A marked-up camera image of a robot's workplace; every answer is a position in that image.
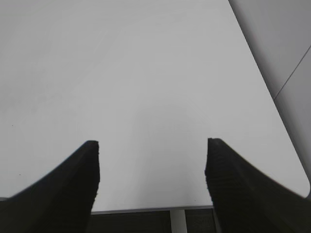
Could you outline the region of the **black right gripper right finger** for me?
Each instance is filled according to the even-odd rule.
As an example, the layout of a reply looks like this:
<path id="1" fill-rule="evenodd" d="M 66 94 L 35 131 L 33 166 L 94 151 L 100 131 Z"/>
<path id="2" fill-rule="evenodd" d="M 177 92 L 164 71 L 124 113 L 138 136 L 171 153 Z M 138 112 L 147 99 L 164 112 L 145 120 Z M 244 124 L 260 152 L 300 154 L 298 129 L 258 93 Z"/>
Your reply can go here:
<path id="1" fill-rule="evenodd" d="M 219 138 L 207 140 L 207 189 L 224 233 L 309 233 L 311 201 L 259 171 Z"/>

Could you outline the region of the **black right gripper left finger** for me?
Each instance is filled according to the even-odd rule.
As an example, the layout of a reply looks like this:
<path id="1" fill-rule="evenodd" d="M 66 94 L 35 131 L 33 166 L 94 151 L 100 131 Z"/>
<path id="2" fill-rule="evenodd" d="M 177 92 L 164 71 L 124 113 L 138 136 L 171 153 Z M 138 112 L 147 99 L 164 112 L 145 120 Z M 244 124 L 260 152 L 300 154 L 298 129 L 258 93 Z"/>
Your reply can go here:
<path id="1" fill-rule="evenodd" d="M 0 231 L 84 233 L 99 182 L 99 143 L 88 140 L 49 174 L 1 201 Z"/>

